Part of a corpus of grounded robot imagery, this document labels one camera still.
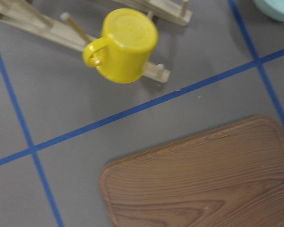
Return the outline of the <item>brown wooden tray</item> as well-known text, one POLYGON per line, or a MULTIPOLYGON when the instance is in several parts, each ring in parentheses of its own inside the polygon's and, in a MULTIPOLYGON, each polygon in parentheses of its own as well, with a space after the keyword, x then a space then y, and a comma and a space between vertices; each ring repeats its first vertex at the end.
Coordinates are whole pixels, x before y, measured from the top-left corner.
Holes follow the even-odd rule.
POLYGON ((115 227, 284 227, 284 130, 256 115, 106 165, 115 227))

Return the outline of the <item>yellow mug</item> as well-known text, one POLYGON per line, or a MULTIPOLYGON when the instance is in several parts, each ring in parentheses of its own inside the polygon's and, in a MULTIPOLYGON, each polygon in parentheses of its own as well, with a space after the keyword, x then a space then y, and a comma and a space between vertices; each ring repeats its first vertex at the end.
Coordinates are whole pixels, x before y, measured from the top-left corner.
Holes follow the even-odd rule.
POLYGON ((145 14, 116 9, 105 17, 101 37, 85 47, 82 59, 112 82, 132 83, 144 74, 157 42, 157 28, 145 14))

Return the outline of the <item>wooden peg drying rack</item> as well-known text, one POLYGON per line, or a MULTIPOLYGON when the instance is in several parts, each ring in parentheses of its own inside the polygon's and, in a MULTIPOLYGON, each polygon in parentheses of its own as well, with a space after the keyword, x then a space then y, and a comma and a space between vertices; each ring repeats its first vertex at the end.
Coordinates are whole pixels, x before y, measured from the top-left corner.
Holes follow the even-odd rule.
MULTIPOLYGON (((152 18, 159 17, 179 26, 186 26, 192 11, 188 1, 178 5, 170 0, 120 0, 120 4, 152 18)), ((40 13, 29 0, 0 0, 0 21, 43 39, 82 52, 96 38, 79 28, 69 13, 62 13, 61 22, 40 13)))

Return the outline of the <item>light green bowl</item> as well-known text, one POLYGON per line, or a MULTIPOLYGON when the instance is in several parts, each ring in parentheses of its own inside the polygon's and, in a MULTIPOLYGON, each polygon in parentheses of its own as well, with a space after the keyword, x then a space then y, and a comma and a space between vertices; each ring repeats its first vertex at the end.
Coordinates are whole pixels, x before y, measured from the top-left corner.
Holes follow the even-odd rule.
POLYGON ((284 22, 284 0, 253 0, 253 2, 269 18, 284 22))

